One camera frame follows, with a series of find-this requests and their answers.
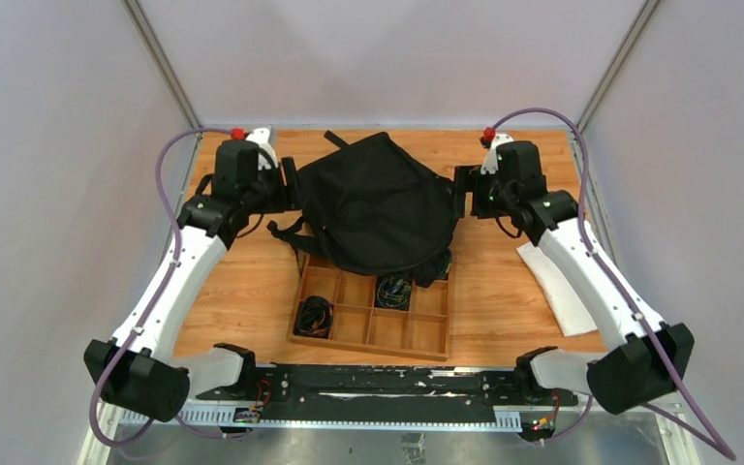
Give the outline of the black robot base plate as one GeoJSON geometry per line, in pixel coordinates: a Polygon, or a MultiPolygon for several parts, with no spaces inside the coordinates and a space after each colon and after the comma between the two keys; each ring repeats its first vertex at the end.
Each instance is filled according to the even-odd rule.
{"type": "Polygon", "coordinates": [[[575,407],[567,390],[528,393],[508,367],[263,363],[249,387],[215,387],[203,401],[263,408],[265,420],[483,424],[498,407],[575,407]]]}

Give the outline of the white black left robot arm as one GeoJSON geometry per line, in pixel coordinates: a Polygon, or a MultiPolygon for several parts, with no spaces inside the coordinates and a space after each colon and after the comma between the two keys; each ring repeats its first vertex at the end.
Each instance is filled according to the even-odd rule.
{"type": "Polygon", "coordinates": [[[274,131],[231,129],[205,175],[180,208],[162,203],[170,221],[170,245],[149,285],[112,336],[84,351],[104,401],[149,420],[168,422],[198,395],[222,388],[235,400],[258,387],[253,352],[218,343],[199,356],[174,357],[178,333],[213,268],[248,233],[253,215],[293,210],[295,164],[278,158],[274,131]]]}

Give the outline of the black fabric backpack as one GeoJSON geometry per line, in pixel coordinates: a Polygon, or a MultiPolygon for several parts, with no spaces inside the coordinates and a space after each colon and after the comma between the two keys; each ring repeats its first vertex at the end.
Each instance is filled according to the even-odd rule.
{"type": "Polygon", "coordinates": [[[386,132],[348,143],[296,172],[300,217],[271,235],[296,251],[358,275],[399,275],[427,288],[440,280],[458,218],[453,183],[386,132]]]}

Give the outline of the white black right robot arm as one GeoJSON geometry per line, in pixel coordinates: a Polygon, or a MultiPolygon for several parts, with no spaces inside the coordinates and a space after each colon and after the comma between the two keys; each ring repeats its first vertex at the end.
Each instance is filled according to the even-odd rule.
{"type": "Polygon", "coordinates": [[[455,209],[479,219],[508,217],[519,233],[565,277],[604,341],[600,354],[566,352],[553,346],[520,356],[514,390],[539,404],[558,388],[592,396],[607,412],[620,414],[680,389],[694,336],[684,324],[668,324],[605,263],[605,251],[566,190],[546,185],[538,147],[492,128],[480,138],[487,155],[479,166],[455,169],[455,209]]]}

